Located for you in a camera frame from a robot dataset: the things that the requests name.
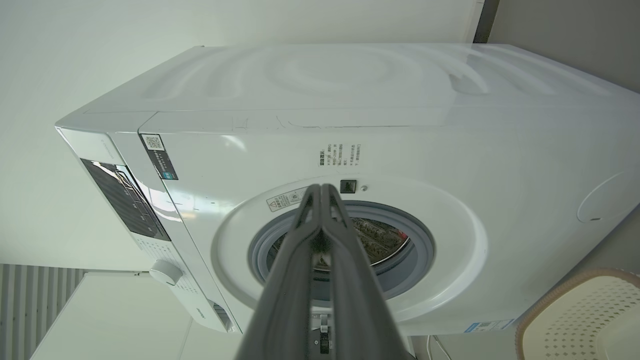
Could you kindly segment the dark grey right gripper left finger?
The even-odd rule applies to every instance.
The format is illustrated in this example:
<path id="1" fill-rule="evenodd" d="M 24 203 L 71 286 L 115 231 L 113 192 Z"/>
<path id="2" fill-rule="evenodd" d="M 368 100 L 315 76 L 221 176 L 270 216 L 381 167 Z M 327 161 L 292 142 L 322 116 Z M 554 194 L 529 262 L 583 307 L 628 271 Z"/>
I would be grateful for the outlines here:
<path id="1" fill-rule="evenodd" d="M 308 360 L 314 241 L 321 187 L 309 186 L 282 241 L 235 360 Z"/>

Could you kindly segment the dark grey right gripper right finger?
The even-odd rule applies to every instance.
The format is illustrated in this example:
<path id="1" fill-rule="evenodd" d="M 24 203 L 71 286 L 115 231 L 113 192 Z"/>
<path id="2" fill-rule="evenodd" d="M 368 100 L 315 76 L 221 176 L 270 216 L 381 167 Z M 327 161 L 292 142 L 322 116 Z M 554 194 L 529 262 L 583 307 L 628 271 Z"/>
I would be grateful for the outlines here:
<path id="1" fill-rule="evenodd" d="M 403 344 L 354 224 L 331 184 L 321 187 L 329 242 L 334 360 L 414 360 Z"/>

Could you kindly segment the white washing machine dial knob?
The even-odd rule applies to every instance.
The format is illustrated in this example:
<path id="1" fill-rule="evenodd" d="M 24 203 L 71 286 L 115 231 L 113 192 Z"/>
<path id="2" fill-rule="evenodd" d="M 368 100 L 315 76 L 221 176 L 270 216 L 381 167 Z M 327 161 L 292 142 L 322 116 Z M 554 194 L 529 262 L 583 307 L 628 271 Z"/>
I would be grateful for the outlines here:
<path id="1" fill-rule="evenodd" d="M 170 287 L 176 286 L 183 277 L 183 272 L 180 268 L 163 259 L 158 259 L 154 262 L 151 269 L 149 269 L 149 274 L 154 280 Z"/>

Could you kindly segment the black appliance display panel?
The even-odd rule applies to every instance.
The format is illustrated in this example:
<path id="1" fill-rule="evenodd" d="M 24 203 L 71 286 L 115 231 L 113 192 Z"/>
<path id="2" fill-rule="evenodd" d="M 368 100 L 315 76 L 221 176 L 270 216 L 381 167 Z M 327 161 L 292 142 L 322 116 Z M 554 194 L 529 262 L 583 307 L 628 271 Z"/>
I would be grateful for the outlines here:
<path id="1" fill-rule="evenodd" d="M 130 232 L 170 241 L 127 166 L 83 158 L 80 161 Z"/>

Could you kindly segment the grey rubber door gasket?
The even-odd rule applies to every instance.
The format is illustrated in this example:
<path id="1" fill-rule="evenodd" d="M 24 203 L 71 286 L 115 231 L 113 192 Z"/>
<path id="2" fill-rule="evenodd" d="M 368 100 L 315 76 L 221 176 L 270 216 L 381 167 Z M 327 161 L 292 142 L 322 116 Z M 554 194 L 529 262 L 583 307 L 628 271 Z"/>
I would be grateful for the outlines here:
<path id="1" fill-rule="evenodd" d="M 409 237 L 409 244 L 391 262 L 372 267 L 382 294 L 391 299 L 409 291 L 428 273 L 432 266 L 435 247 L 433 237 L 422 221 L 395 207 L 382 203 L 346 201 L 350 216 L 368 218 L 398 228 Z M 276 236 L 290 230 L 297 210 L 287 210 L 263 226 L 250 244 L 248 258 L 253 275 L 262 284 L 266 283 L 272 269 L 267 269 L 266 253 Z"/>

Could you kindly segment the warning label sticker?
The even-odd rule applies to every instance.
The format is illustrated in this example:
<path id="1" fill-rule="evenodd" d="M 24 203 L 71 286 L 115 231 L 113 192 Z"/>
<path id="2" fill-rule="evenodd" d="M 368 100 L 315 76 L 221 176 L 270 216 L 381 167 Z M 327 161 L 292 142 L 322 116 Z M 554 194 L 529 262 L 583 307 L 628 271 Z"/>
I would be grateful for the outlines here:
<path id="1" fill-rule="evenodd" d="M 278 194 L 266 200 L 266 204 L 271 212 L 282 210 L 286 207 L 298 205 L 302 202 L 307 191 L 307 187 L 300 187 L 286 193 Z"/>

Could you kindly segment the blue energy label sticker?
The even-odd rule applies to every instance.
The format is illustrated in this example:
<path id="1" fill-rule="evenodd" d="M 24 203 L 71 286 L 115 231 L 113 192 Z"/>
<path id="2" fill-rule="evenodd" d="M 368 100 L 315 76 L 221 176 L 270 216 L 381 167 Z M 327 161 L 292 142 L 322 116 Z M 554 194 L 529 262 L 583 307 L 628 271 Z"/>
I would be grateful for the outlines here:
<path id="1" fill-rule="evenodd" d="M 515 319 L 505 319 L 496 321 L 485 321 L 472 323 L 464 333 L 477 333 L 477 332 L 494 332 L 502 331 L 510 326 Z"/>

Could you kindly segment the white cabinet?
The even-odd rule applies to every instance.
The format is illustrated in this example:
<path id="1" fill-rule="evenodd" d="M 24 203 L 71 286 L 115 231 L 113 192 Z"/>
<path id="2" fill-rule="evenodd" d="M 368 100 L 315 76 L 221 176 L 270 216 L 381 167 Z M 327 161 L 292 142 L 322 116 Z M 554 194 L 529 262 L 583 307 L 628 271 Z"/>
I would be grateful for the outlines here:
<path id="1" fill-rule="evenodd" d="M 150 275 L 89 272 L 30 360 L 234 360 L 241 343 L 198 324 Z"/>

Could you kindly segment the black QR code sticker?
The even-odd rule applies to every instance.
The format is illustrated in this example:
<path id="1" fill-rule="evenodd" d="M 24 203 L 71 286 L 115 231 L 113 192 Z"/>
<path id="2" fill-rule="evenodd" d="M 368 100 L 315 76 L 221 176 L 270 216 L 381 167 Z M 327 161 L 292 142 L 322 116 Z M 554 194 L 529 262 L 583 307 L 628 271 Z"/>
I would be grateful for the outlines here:
<path id="1" fill-rule="evenodd" d="M 163 145 L 162 137 L 153 133 L 139 133 L 138 135 L 158 177 L 163 180 L 178 180 L 178 174 L 170 160 L 169 153 L 167 153 Z"/>

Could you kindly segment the white front-load washing machine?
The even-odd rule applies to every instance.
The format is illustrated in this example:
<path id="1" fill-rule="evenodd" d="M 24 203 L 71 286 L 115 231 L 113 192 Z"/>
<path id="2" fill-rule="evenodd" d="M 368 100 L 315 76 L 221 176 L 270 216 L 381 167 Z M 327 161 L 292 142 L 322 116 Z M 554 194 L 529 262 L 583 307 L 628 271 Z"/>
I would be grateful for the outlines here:
<path id="1" fill-rule="evenodd" d="M 271 212 L 279 194 L 357 180 L 343 203 L 428 228 L 429 271 L 386 299 L 407 336 L 518 319 L 640 205 L 640 94 L 510 45 L 193 47 L 55 129 L 83 166 L 128 167 L 170 241 L 110 207 L 153 264 L 181 269 L 170 289 L 195 321 L 227 333 L 246 333 L 265 287 L 254 237 L 301 205 Z M 140 133 L 161 136 L 178 180 Z M 621 172 L 627 210 L 580 222 Z"/>

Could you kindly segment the grey slatted panel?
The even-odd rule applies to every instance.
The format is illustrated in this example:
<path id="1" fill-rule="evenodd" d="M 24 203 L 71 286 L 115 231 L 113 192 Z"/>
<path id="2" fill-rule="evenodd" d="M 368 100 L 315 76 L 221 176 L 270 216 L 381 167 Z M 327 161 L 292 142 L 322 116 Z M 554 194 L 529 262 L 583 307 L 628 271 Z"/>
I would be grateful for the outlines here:
<path id="1" fill-rule="evenodd" d="M 86 273 L 0 264 L 0 360 L 30 360 Z"/>

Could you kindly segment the round white filter cover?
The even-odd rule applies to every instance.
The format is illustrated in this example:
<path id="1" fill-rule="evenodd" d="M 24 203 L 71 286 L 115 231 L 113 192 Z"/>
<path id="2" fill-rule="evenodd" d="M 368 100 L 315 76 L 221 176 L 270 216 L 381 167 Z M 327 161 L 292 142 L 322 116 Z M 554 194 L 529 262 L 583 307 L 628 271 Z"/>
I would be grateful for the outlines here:
<path id="1" fill-rule="evenodd" d="M 581 223 L 593 223 L 620 216 L 627 210 L 626 180 L 628 173 L 619 172 L 596 186 L 583 199 L 577 210 Z"/>

